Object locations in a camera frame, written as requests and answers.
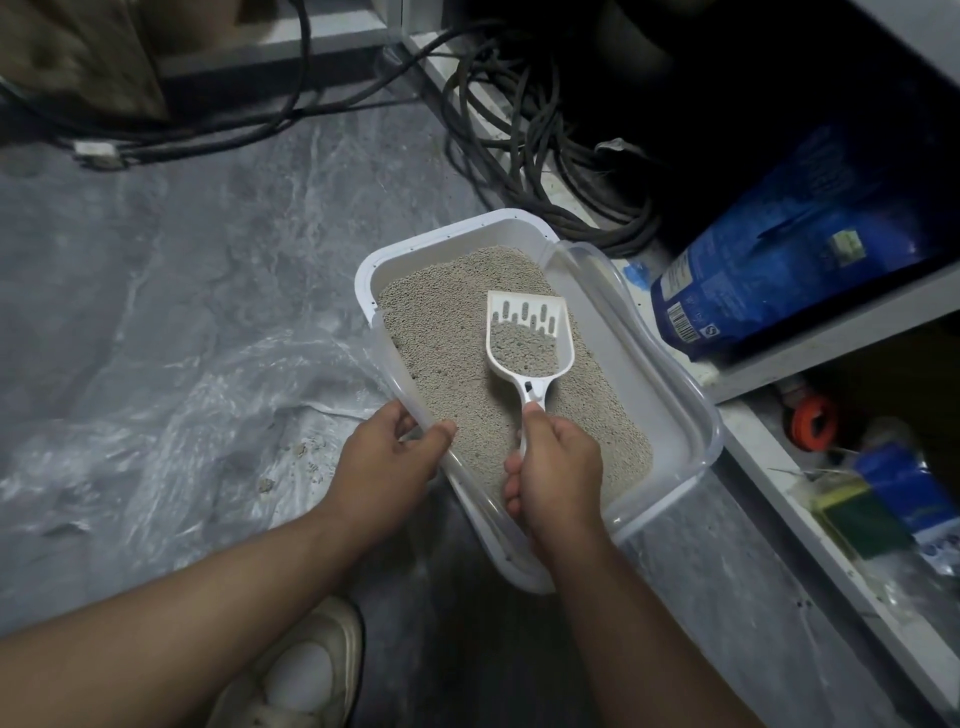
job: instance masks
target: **cable bundle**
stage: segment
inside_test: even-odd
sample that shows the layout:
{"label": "cable bundle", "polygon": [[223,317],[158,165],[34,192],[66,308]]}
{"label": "cable bundle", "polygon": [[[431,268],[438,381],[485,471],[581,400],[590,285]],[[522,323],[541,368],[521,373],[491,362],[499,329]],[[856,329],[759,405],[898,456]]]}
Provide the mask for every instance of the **cable bundle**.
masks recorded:
{"label": "cable bundle", "polygon": [[[310,18],[303,0],[290,0],[300,21],[300,65],[296,86],[283,107],[276,112],[246,116],[242,119],[206,122],[190,127],[160,132],[133,133],[94,129],[76,121],[66,120],[39,109],[22,96],[0,84],[0,95],[17,103],[33,116],[60,132],[87,139],[110,139],[112,142],[86,142],[92,155],[109,152],[110,164],[102,168],[122,168],[130,164],[149,164],[199,157],[230,149],[238,149],[266,139],[283,131],[302,118],[338,113],[369,99],[410,70],[418,62],[434,53],[449,40],[464,34],[490,34],[473,50],[460,58],[457,73],[444,87],[444,122],[465,146],[472,147],[474,160],[487,172],[497,191],[508,205],[520,207],[542,217],[567,240],[586,241],[607,255],[630,255],[649,244],[657,231],[660,219],[653,212],[649,197],[643,206],[626,206],[604,200],[587,180],[585,173],[602,172],[597,155],[569,138],[570,129],[561,112],[560,72],[549,55],[537,52],[534,61],[522,56],[504,61],[505,46],[537,51],[530,36],[520,36],[507,30],[500,20],[484,20],[466,27],[441,33],[423,46],[416,55],[400,64],[394,71],[346,99],[297,107],[306,85],[310,68]],[[539,81],[534,75],[534,62],[548,68],[548,81]],[[489,84],[513,103],[513,113],[507,123],[483,106],[469,91],[472,83]],[[452,92],[459,91],[459,116],[452,113]],[[469,107],[509,136],[509,139],[480,138],[470,122]],[[253,129],[226,139],[196,141],[215,133],[226,133],[253,127]],[[75,143],[75,149],[83,142]],[[490,154],[490,150],[509,153],[510,166],[504,169]],[[564,179],[570,190],[589,209],[611,221],[608,230],[595,228],[569,210],[553,205],[540,182],[544,164],[553,158],[554,170]]]}

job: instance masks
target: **white sneaker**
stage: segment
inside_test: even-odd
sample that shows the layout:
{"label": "white sneaker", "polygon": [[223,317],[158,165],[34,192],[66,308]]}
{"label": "white sneaker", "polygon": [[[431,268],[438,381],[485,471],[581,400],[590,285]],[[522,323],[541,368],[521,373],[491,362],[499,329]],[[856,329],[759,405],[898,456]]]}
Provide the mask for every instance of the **white sneaker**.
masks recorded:
{"label": "white sneaker", "polygon": [[356,610],[329,596],[220,693],[206,728],[340,728],[362,654]]}

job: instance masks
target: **person's left hand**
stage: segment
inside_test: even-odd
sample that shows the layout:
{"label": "person's left hand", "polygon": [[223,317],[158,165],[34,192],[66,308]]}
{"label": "person's left hand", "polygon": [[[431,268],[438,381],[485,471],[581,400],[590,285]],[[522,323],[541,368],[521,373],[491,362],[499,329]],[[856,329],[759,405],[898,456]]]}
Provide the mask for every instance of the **person's left hand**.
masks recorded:
{"label": "person's left hand", "polygon": [[399,400],[384,404],[347,438],[319,507],[343,520],[368,548],[396,531],[426,493],[457,425],[443,420],[419,440],[400,442],[417,425]]}

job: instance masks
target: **white plug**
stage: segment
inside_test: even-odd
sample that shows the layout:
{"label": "white plug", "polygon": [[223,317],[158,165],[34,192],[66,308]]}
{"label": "white plug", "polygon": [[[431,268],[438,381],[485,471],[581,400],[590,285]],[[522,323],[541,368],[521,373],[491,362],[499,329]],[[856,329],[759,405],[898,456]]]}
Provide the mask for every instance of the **white plug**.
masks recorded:
{"label": "white plug", "polygon": [[83,166],[94,169],[115,170],[127,166],[117,145],[109,141],[75,141],[73,158]]}

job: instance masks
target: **green sponge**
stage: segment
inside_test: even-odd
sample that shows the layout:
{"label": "green sponge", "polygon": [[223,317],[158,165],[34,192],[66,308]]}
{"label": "green sponge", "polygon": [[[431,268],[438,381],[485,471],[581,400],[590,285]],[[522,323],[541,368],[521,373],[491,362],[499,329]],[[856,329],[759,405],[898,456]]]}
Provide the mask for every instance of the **green sponge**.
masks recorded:
{"label": "green sponge", "polygon": [[862,480],[841,486],[813,500],[811,511],[847,551],[870,559],[909,548],[913,538]]}

